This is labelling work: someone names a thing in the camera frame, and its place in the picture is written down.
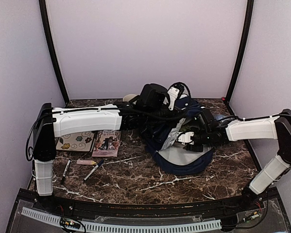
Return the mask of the navy blue student backpack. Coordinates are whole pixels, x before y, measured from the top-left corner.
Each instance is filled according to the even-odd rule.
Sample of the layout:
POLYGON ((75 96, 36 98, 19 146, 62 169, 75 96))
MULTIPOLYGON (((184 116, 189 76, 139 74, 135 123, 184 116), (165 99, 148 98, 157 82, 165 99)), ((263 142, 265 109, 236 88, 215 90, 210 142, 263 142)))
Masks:
POLYGON ((166 123, 148 123, 139 130, 145 141, 145 150, 164 172, 176 176, 194 175, 203 172, 211 163, 213 149, 209 145, 203 145, 199 152, 187 150, 187 145, 177 141, 181 126, 198 116, 202 108, 198 101, 192 99, 186 117, 179 120, 176 127, 166 123))

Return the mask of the pink Taming of Shrew book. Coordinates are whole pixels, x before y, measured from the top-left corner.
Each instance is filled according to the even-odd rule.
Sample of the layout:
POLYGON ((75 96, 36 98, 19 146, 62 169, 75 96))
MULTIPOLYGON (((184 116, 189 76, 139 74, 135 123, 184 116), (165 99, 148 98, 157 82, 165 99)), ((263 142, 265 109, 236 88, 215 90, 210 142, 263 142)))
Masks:
POLYGON ((117 157, 120 142, 120 131, 98 131, 92 157, 117 157))

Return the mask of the orange 39-Storey Treehouse book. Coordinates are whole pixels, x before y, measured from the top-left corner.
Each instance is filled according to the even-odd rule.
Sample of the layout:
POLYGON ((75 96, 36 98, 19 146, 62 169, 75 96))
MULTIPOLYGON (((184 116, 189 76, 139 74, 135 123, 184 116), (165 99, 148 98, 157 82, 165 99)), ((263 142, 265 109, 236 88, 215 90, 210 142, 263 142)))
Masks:
POLYGON ((179 130, 180 132, 191 132, 191 125, 183 124, 179 130))

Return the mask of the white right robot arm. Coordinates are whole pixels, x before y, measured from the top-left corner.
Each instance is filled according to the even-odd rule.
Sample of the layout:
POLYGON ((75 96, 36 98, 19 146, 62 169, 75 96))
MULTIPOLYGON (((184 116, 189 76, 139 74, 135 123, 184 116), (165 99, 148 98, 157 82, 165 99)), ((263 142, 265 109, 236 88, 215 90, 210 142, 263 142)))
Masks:
POLYGON ((219 146, 229 142, 252 139, 273 139, 278 142, 278 152, 250 181, 238 199, 238 207, 249 210, 257 197, 272 183, 291 169, 291 110, 256 118, 227 116, 216 120, 209 109, 194 117, 188 132, 177 135, 177 141, 188 150, 202 151, 203 146, 219 146))

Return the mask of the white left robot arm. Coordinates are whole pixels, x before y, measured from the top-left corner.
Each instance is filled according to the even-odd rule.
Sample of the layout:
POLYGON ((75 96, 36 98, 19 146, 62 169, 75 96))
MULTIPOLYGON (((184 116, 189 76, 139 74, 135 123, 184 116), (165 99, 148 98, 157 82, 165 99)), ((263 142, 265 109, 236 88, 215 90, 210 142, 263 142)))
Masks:
POLYGON ((169 88, 146 84, 140 95, 130 100, 97 107, 54 108, 51 103, 43 104, 25 146, 26 159, 34 164, 40 204, 49 212, 59 207, 52 196, 56 138, 89 131, 141 129, 151 124, 176 128, 187 117, 192 103, 188 86, 177 82, 169 88))

